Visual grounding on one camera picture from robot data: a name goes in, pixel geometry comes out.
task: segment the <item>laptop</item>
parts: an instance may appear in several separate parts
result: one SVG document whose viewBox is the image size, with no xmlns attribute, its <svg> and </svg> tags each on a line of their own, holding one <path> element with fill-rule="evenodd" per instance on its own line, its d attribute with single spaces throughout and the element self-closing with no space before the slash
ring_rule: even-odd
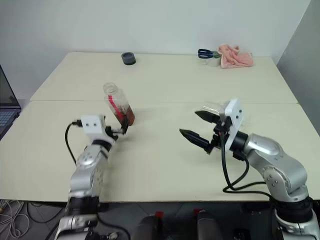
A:
<svg viewBox="0 0 320 240">
<path fill-rule="evenodd" d="M 21 107 L 0 65 L 0 140 L 20 112 Z"/>
</svg>

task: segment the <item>black wire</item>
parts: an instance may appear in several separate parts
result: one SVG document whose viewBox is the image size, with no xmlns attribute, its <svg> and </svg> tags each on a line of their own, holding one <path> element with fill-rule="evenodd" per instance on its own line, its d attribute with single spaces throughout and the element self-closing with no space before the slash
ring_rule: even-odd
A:
<svg viewBox="0 0 320 240">
<path fill-rule="evenodd" d="M 73 125 L 73 123 L 70 123 L 67 127 L 66 127 L 66 130 L 65 130 L 65 133 L 64 133 L 64 140 L 65 140 L 65 144 L 66 144 L 66 147 L 68 148 L 69 150 L 69 153 L 72 157 L 72 160 L 74 162 L 74 164 L 76 164 L 76 159 L 75 159 L 75 156 L 73 155 L 71 149 L 70 149 L 70 146 L 69 146 L 69 143 L 68 143 L 68 132 L 69 132 L 69 129 L 70 127 Z"/>
<path fill-rule="evenodd" d="M 39 220 L 37 220 L 37 219 L 34 219 L 34 217 L 30 214 L 29 204 L 30 204 L 30 202 L 28 202 L 28 203 L 26 204 L 26 213 L 28 214 L 29 218 L 30 218 L 32 221 L 34 221 L 34 222 L 36 222 L 36 223 L 38 223 L 38 224 L 46 224 L 46 223 L 52 221 L 52 220 L 55 219 L 55 218 L 59 215 L 59 213 L 61 213 L 61 211 L 63 210 L 63 209 L 61 208 L 53 217 L 49 218 L 48 220 L 39 221 Z"/>
<path fill-rule="evenodd" d="M 54 227 L 50 230 L 50 232 L 48 233 L 48 235 L 45 237 L 44 240 L 49 240 L 49 239 L 50 239 L 51 235 L 54 233 L 54 231 L 56 230 L 56 228 L 59 226 L 59 222 L 60 222 L 60 221 L 58 221 L 58 222 L 54 225 Z"/>
<path fill-rule="evenodd" d="M 225 134 L 223 132 L 220 132 L 219 135 L 220 135 L 220 145 L 221 145 L 222 170 L 223 170 L 225 181 L 227 183 L 227 186 L 222 191 L 227 194 L 262 194 L 271 198 L 271 195 L 264 191 L 239 191 L 254 185 L 266 184 L 264 181 L 256 181 L 243 186 L 234 187 L 235 184 L 239 183 L 247 175 L 249 171 L 249 162 L 247 159 L 245 159 L 246 166 L 243 174 L 237 180 L 231 183 L 228 175 L 227 162 L 226 162 Z"/>
<path fill-rule="evenodd" d="M 123 232 L 126 234 L 128 240 L 131 240 L 129 231 L 128 231 L 127 229 L 125 229 L 123 226 L 119 226 L 119 225 L 115 225 L 115 224 L 111 224 L 111 223 L 105 222 L 105 221 L 103 221 L 103 220 L 101 219 L 101 217 L 99 216 L 99 214 L 97 214 L 97 219 L 98 219 L 98 221 L 99 221 L 100 223 L 102 223 L 102 224 L 105 225 L 106 227 L 114 228 L 114 229 L 119 229 L 119 230 L 123 231 Z"/>
</svg>

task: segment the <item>clear plastic bottle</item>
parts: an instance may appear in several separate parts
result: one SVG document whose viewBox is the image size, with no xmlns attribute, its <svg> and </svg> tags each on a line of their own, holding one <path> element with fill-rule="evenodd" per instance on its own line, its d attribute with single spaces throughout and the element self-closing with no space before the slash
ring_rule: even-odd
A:
<svg viewBox="0 0 320 240">
<path fill-rule="evenodd" d="M 129 126 L 131 126 L 135 121 L 135 115 L 128 103 L 128 100 L 122 91 L 113 82 L 107 82 L 103 85 L 103 90 L 105 93 L 105 101 L 109 105 L 111 111 L 115 115 L 116 119 L 122 123 L 124 117 L 128 118 Z"/>
</svg>

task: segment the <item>scissors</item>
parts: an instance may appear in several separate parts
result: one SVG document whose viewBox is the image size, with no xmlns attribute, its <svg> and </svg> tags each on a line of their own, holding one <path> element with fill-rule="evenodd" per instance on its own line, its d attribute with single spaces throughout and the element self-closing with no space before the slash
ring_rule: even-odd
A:
<svg viewBox="0 0 320 240">
<path fill-rule="evenodd" d="M 198 50 L 198 57 L 200 59 L 211 59 L 211 58 L 219 58 L 220 54 L 217 51 L 210 51 L 207 49 L 199 49 Z"/>
</svg>

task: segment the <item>pink towel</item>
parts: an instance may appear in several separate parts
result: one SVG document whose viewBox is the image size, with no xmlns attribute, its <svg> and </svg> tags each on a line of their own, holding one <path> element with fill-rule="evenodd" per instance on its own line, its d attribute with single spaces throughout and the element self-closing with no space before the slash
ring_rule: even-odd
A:
<svg viewBox="0 0 320 240">
<path fill-rule="evenodd" d="M 218 53 L 222 55 L 222 69 L 251 67 L 254 64 L 249 52 L 239 54 L 238 46 L 231 47 L 228 44 L 222 44 L 218 48 Z"/>
</svg>

